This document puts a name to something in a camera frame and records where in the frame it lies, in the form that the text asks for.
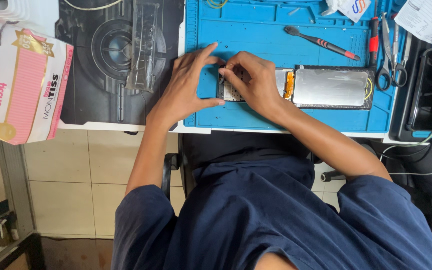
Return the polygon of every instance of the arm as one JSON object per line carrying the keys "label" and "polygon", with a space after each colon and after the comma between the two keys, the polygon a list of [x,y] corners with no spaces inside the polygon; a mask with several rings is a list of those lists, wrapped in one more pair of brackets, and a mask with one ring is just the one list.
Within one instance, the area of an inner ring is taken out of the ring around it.
{"label": "arm", "polygon": [[215,42],[174,61],[171,80],[146,119],[146,128],[125,195],[141,186],[161,187],[166,137],[174,123],[201,109],[224,104],[219,98],[200,99],[196,95],[201,69],[205,65],[224,64],[220,58],[209,56],[217,46]]}
{"label": "arm", "polygon": [[[235,73],[246,70],[250,79],[243,82]],[[275,65],[241,51],[219,69],[243,95],[248,105],[275,124],[291,132],[311,152],[344,174],[348,180],[375,175],[391,181],[384,165],[370,151],[334,128],[316,120],[284,99],[276,87]]]}

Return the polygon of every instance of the scissors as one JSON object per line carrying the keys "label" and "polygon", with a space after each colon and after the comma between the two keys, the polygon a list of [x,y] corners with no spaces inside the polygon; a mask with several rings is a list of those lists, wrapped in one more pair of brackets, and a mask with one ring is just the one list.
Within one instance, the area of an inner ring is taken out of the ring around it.
{"label": "scissors", "polygon": [[[381,12],[382,22],[382,45],[384,48],[384,62],[382,63],[381,69],[376,74],[376,86],[382,91],[389,89],[391,85],[402,87],[406,84],[408,79],[408,72],[401,63],[398,63],[398,38],[399,38],[399,25],[394,23],[394,36],[393,36],[393,47],[391,50],[391,43],[389,42],[389,26],[386,21],[384,12]],[[391,66],[391,73],[389,73],[388,66]],[[380,84],[381,77],[384,78],[384,85]]]}

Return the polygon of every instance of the shirt sleeve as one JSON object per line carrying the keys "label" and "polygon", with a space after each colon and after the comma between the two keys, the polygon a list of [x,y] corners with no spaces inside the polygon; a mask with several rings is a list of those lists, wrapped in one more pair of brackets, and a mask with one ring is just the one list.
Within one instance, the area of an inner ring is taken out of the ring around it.
{"label": "shirt sleeve", "polygon": [[410,194],[387,179],[360,176],[338,192],[339,216],[362,237],[399,258],[432,269],[432,233]]}
{"label": "shirt sleeve", "polygon": [[177,217],[155,185],[130,191],[116,209],[112,270],[161,269]]}

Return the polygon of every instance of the navy blue shirt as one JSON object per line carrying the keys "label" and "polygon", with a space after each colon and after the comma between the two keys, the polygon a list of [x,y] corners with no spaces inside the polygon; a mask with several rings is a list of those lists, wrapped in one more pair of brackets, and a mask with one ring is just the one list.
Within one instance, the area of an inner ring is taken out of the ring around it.
{"label": "navy blue shirt", "polygon": [[283,157],[214,163],[176,217],[155,185],[116,210],[111,269],[253,269],[266,252],[306,269],[432,269],[432,233],[410,195],[376,176],[338,192],[340,212],[312,191],[314,165]]}

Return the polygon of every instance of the silicone work mat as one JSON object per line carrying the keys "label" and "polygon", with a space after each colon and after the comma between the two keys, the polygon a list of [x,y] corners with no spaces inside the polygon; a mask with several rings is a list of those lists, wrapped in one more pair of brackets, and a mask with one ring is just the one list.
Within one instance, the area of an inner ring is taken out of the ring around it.
{"label": "silicone work mat", "polygon": [[[391,4],[391,0],[378,1],[378,14],[381,14],[381,10],[389,11]],[[229,0],[221,9],[214,9],[206,0],[187,0],[185,50],[193,52],[217,41],[219,46],[213,55],[225,60],[239,51],[248,51],[273,61],[276,67],[281,68],[295,68],[296,65],[366,66],[370,36],[369,20],[374,15],[374,3],[370,3],[357,23],[353,23],[339,11],[322,17],[321,12],[325,9],[327,5],[324,1],[271,3]],[[392,30],[394,22],[388,20],[388,24]],[[284,31],[287,25],[298,27],[302,34],[318,37],[345,48],[358,55],[361,60],[351,60],[301,37],[291,36]],[[404,29],[400,28],[400,54],[403,51],[405,35]],[[382,60],[380,44],[378,64],[381,65]],[[217,96],[217,78],[216,66],[203,68],[197,90],[200,98]],[[394,94],[394,87],[385,92],[376,89],[370,110],[303,111],[342,132],[384,133],[389,129]],[[282,129],[264,119],[243,102],[226,102],[224,106],[203,109],[185,119],[184,125],[230,129]]]}

